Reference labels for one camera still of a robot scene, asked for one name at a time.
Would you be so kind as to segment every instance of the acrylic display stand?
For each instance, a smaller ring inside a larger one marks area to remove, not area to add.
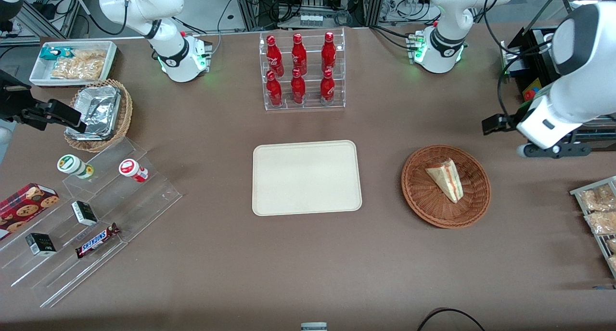
[[[334,88],[334,99],[331,105],[324,106],[321,104],[321,80],[323,79],[323,70],[321,69],[321,49],[325,42],[325,32],[331,31],[334,33],[334,45],[336,45],[336,65],[333,68],[332,78],[336,83]],[[346,105],[346,88],[345,88],[345,31],[343,29],[329,30],[302,30],[302,41],[306,47],[308,55],[308,73],[304,75],[306,82],[306,101],[303,105],[297,105],[293,101],[291,92],[291,74],[293,70],[293,59],[291,50],[293,49],[293,34],[295,31],[271,31],[261,33],[259,40],[259,59],[261,63],[261,82],[263,84],[263,99],[266,110],[301,110],[301,109],[330,109],[335,107],[345,107]],[[268,35],[273,35],[276,38],[276,44],[282,53],[282,65],[284,66],[284,75],[279,77],[278,81],[282,87],[282,106],[273,107],[268,98],[268,90],[266,88],[266,72],[269,70],[268,44],[265,40]]]
[[[577,202],[579,204],[579,207],[581,208],[582,212],[584,213],[584,219],[587,221],[587,223],[588,223],[588,215],[590,213],[592,213],[592,211],[588,210],[586,205],[582,201],[581,193],[583,191],[587,191],[587,190],[594,189],[594,188],[599,187],[599,186],[603,186],[603,184],[607,184],[610,187],[610,189],[612,189],[612,193],[614,193],[614,195],[616,195],[616,185],[615,185],[615,183],[616,183],[616,176],[600,180],[599,182],[595,182],[593,184],[588,184],[587,186],[584,186],[584,187],[581,187],[581,188],[578,188],[578,189],[574,189],[574,190],[569,192],[571,195],[574,195],[576,197],[576,200],[577,200]],[[599,244],[599,248],[601,249],[601,253],[603,254],[603,257],[607,261],[607,259],[610,256],[614,255],[614,253],[612,253],[612,251],[610,250],[609,246],[607,246],[607,241],[615,238],[616,235],[614,235],[614,234],[612,234],[612,235],[596,235],[596,234],[593,234],[593,236],[594,236],[594,239]],[[607,265],[610,268],[610,271],[612,272],[612,276],[614,278],[616,278],[616,269],[614,269],[614,267],[612,267],[612,265],[610,265],[609,263]]]
[[[117,167],[126,158],[133,158],[148,169],[145,182],[138,183],[119,174]],[[20,229],[20,234],[0,243],[2,273],[12,286],[30,287],[40,300],[40,307],[59,302],[182,197],[147,160],[145,151],[127,138],[107,147],[88,164],[94,167],[94,175],[89,179],[68,176],[64,180],[70,197],[63,197],[59,191],[62,199],[50,213],[40,215],[42,219],[22,226],[27,229]],[[92,206],[98,219],[95,226],[77,222],[71,208],[75,200]],[[121,232],[78,259],[75,248],[112,223]],[[31,232],[48,234],[57,253],[47,258],[33,255],[25,240]]]

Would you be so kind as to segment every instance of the white plastic tray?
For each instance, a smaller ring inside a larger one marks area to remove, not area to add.
[[[70,47],[76,50],[104,50],[107,52],[105,57],[105,64],[103,64],[103,70],[98,81],[107,79],[109,72],[112,69],[114,63],[115,53],[117,46],[113,42],[100,40],[100,41],[56,41],[45,42],[42,48],[47,46],[57,47]],[[47,61],[43,58],[37,58],[35,66],[30,73],[30,82],[33,85],[44,87],[63,87],[63,86],[84,86],[90,85],[96,81],[88,81],[85,79],[56,79],[51,77],[51,72],[55,66],[55,61]]]
[[[356,211],[357,149],[349,140],[260,145],[253,152],[258,216]]]

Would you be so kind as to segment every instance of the red bottle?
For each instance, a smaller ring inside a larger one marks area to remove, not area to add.
[[[276,39],[270,35],[266,38],[266,41],[268,42],[268,64],[270,65],[270,70],[275,72],[277,77],[282,77],[284,75],[282,53],[280,53],[280,49],[276,46]]]
[[[332,79],[332,70],[325,70],[325,72],[323,72],[323,79],[321,80],[321,104],[323,106],[332,105],[335,86],[336,83],[334,83]]]
[[[302,43],[301,34],[293,34],[293,50],[291,51],[293,57],[293,67],[299,68],[302,76],[308,72],[308,58],[306,57],[306,48]]]
[[[291,79],[291,90],[293,91],[293,101],[297,105],[303,105],[306,100],[306,82],[302,77],[299,68],[293,69],[293,79]]]
[[[270,98],[270,103],[273,107],[281,107],[282,88],[280,88],[280,83],[276,79],[276,75],[273,73],[273,71],[268,70],[266,76],[268,77],[266,88],[268,88],[268,97]]]
[[[334,46],[334,33],[325,33],[325,44],[321,50],[321,69],[323,72],[328,68],[334,69],[336,66],[336,46]]]

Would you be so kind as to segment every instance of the red cookie box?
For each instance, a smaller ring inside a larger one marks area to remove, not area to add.
[[[0,240],[57,203],[59,199],[53,189],[30,183],[0,202]]]

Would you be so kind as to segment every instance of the wicker basket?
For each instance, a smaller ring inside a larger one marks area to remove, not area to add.
[[[126,91],[126,88],[120,83],[113,79],[106,79],[105,81],[92,83],[92,85],[87,85],[86,87],[102,87],[102,86],[114,86],[121,90],[122,99],[120,101],[119,110],[117,111],[117,122],[116,122],[116,130],[112,138],[106,141],[77,141],[69,138],[66,134],[64,134],[64,139],[71,147],[75,149],[79,149],[81,151],[88,151],[90,153],[98,153],[105,149],[108,145],[111,145],[116,140],[119,140],[126,136],[126,132],[128,131],[128,127],[130,126],[130,116],[132,116],[132,100],[130,99],[130,94]],[[73,97],[71,101],[71,106],[75,106],[75,101],[77,100],[77,94]]]
[[[464,196],[454,204],[425,171],[430,164],[451,158],[456,164]],[[429,145],[409,156],[402,169],[402,192],[415,213],[440,228],[471,226],[488,209],[490,181],[481,164],[471,155],[449,145]]]

